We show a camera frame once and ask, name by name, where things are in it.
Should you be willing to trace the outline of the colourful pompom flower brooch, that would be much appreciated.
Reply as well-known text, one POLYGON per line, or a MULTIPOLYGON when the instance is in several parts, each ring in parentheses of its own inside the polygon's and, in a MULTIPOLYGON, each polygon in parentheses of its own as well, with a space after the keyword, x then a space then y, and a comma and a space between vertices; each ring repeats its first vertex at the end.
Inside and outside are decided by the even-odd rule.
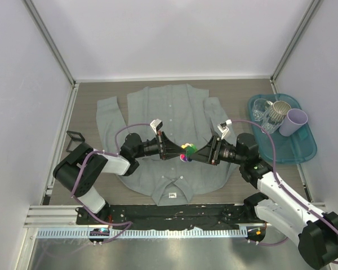
POLYGON ((191 162, 190 156, 197 152, 197 147, 193 143, 186 143, 181 145, 181 148, 184 149, 184 153, 180 154, 180 160, 183 162, 191 162))

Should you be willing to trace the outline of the grey button-up shirt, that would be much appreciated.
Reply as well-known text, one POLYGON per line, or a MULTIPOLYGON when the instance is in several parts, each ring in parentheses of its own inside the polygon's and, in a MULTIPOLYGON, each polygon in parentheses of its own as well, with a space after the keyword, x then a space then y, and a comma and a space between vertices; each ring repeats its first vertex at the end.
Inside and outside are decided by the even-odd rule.
MULTIPOLYGON (((189 84, 146 87, 127 95, 128 122, 117 98, 97 102, 96 122, 102 146, 116 152, 129 133, 142 140, 154 137, 147 126, 152 120, 163 122, 162 131, 177 145, 192 143, 202 148, 218 133, 218 124, 228 119, 217 97, 206 89, 189 84)), ((197 161, 183 162, 178 157, 161 160, 158 155, 140 158, 134 173, 120 180, 131 190, 150 196, 158 206, 188 204, 194 195, 222 188, 237 165, 221 162, 214 166, 197 161)))

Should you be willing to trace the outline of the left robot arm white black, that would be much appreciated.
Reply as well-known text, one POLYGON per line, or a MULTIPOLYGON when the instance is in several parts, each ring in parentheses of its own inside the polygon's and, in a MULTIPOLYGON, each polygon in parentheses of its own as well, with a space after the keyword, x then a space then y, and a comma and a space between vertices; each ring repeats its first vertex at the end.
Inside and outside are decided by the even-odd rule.
POLYGON ((137 133, 130 133, 118 155, 95 150, 87 143, 80 144, 55 167, 53 177, 87 208, 94 223, 103 224, 108 220, 109 206, 94 188, 101 173, 130 176, 139 167, 138 158, 157 155, 162 160, 169 160, 184 154, 184 148, 170 141, 161 131, 146 141, 142 141, 137 133))

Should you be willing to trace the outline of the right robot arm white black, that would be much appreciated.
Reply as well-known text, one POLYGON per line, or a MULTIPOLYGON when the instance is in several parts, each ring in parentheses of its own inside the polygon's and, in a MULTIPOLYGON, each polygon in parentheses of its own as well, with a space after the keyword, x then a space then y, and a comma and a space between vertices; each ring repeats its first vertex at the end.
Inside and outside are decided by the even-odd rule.
POLYGON ((186 155, 189 160, 211 165, 222 161, 238 164, 242 178, 259 191, 244 201, 246 220, 270 223, 297 246, 314 269, 338 261, 338 215, 320 210, 295 192, 260 157, 253 135, 240 134, 235 145, 213 136, 205 147, 186 155))

